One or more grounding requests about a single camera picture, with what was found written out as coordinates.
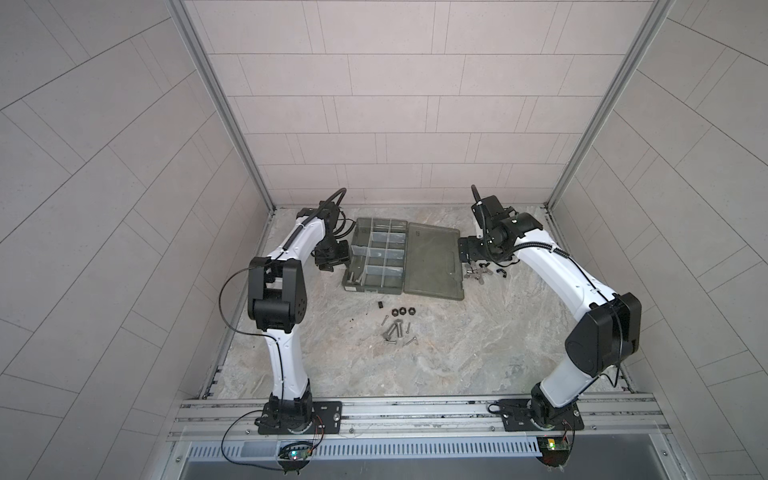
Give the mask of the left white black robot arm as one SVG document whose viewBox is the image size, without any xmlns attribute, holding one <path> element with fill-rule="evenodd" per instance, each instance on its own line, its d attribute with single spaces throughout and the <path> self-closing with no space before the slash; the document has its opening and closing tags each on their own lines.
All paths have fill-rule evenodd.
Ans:
<svg viewBox="0 0 768 480">
<path fill-rule="evenodd" d="M 321 271 L 350 266 L 342 187 L 314 208 L 300 210 L 290 234 L 271 253 L 254 257 L 236 273 L 247 275 L 247 314 L 255 337 L 265 339 L 274 385 L 261 416 L 261 435 L 303 434 L 313 427 L 311 383 L 303 365 L 299 325 L 308 310 L 304 265 Z"/>
</svg>

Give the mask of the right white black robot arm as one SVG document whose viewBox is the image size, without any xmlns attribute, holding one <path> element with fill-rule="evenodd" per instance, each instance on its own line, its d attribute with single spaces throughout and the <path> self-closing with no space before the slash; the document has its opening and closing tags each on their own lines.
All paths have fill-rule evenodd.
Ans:
<svg viewBox="0 0 768 480">
<path fill-rule="evenodd" d="M 575 403 L 609 367 L 618 369 L 640 346 L 642 305 L 631 293 L 619 294 L 562 249 L 534 216 L 504 207 L 494 195 L 482 197 L 471 187 L 477 234 L 459 239 L 465 263 L 494 263 L 501 268 L 517 260 L 529 266 L 558 295 L 575 319 L 564 341 L 565 357 L 534 385 L 525 409 L 540 430 L 566 427 Z"/>
</svg>

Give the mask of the pile of wing nuts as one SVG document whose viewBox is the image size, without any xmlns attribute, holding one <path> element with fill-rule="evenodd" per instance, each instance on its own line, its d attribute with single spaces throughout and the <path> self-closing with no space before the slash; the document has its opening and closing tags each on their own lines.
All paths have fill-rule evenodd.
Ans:
<svg viewBox="0 0 768 480">
<path fill-rule="evenodd" d="M 491 262 L 471 262 L 465 265 L 464 278 L 476 280 L 480 285 L 485 283 L 485 277 L 497 275 L 502 279 L 508 278 L 508 272 Z"/>
</svg>

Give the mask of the pile of silver screws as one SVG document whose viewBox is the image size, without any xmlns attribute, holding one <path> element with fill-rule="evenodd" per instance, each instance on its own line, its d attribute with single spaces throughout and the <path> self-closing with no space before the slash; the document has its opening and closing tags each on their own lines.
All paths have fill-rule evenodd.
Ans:
<svg viewBox="0 0 768 480">
<path fill-rule="evenodd" d="M 413 323 L 410 321 L 405 322 L 400 318 L 393 320 L 382 334 L 382 338 L 385 343 L 391 345 L 397 345 L 398 343 L 409 345 L 417 342 Z"/>
</svg>

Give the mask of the clear compartment organizer box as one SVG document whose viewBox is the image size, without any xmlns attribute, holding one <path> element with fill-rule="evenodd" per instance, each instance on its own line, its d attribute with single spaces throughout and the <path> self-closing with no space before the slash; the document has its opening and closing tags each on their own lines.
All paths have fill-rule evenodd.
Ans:
<svg viewBox="0 0 768 480">
<path fill-rule="evenodd" d="M 351 261 L 342 280 L 348 292 L 403 292 L 408 222 L 360 217 L 349 242 Z"/>
</svg>

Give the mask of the left controller board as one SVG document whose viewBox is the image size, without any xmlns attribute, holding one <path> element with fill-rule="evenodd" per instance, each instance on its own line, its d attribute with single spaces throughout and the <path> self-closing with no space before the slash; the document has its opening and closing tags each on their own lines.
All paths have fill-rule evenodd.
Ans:
<svg viewBox="0 0 768 480">
<path fill-rule="evenodd" d="M 278 459 L 284 462 L 304 462 L 313 454 L 314 444 L 299 441 L 286 444 L 278 451 Z"/>
</svg>

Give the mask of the controller board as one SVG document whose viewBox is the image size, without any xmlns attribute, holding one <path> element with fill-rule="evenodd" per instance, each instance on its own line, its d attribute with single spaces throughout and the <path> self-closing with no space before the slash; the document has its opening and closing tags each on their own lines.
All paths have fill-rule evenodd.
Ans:
<svg viewBox="0 0 768 480">
<path fill-rule="evenodd" d="M 572 447 L 563 437 L 537 437 L 537 444 L 541 452 L 538 460 L 547 467 L 560 468 L 567 462 Z"/>
<path fill-rule="evenodd" d="M 299 441 L 286 444 L 278 451 L 278 459 L 284 462 L 304 462 L 313 454 L 314 444 Z"/>
</svg>

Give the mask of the right controller board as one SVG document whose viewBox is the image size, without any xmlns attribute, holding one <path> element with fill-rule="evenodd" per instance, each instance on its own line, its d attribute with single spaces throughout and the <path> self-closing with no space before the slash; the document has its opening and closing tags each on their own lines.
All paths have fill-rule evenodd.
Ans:
<svg viewBox="0 0 768 480">
<path fill-rule="evenodd" d="M 537 444 L 541 452 L 538 460 L 547 467 L 560 468 L 567 462 L 572 447 L 563 437 L 537 437 Z"/>
</svg>

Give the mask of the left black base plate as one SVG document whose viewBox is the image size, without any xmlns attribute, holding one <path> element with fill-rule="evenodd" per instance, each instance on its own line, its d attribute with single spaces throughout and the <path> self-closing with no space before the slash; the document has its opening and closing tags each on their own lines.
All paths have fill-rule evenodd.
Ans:
<svg viewBox="0 0 768 480">
<path fill-rule="evenodd" d="M 268 402 L 261 415 L 254 421 L 260 435 L 308 435 L 317 431 L 338 434 L 343 403 L 340 401 L 283 402 L 277 410 L 277 402 Z"/>
</svg>

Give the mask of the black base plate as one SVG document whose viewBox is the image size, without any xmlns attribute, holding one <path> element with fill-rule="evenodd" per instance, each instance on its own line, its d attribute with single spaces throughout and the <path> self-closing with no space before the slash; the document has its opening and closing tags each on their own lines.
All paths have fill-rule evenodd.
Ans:
<svg viewBox="0 0 768 480">
<path fill-rule="evenodd" d="M 585 428 L 575 402 L 551 407 L 546 400 L 500 399 L 488 406 L 488 412 L 501 417 L 506 432 L 569 430 Z"/>
<path fill-rule="evenodd" d="M 343 403 L 340 401 L 283 402 L 277 410 L 277 402 L 268 402 L 261 415 L 254 421 L 260 435 L 308 435 L 317 431 L 338 434 Z"/>
</svg>

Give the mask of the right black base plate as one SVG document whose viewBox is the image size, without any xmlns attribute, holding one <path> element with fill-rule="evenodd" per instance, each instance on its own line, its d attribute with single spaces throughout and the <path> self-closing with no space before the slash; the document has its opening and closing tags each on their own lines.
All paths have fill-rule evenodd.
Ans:
<svg viewBox="0 0 768 480">
<path fill-rule="evenodd" d="M 546 400 L 500 399 L 488 406 L 488 412 L 501 417 L 506 432 L 569 430 L 585 428 L 575 402 L 551 407 Z"/>
</svg>

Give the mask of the aluminium mounting rail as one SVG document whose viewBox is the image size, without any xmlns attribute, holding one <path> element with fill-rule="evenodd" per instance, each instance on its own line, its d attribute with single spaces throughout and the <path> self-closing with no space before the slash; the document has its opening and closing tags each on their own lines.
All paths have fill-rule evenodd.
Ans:
<svg viewBox="0 0 768 480">
<path fill-rule="evenodd" d="M 317 398 L 315 423 L 284 427 L 278 439 L 329 440 L 416 437 L 548 436 L 557 434 L 666 434 L 671 428 L 651 394 L 592 393 L 552 422 L 533 423 L 526 395 Z M 263 400 L 195 400 L 181 404 L 171 440 L 241 440 L 261 437 L 272 423 Z"/>
</svg>

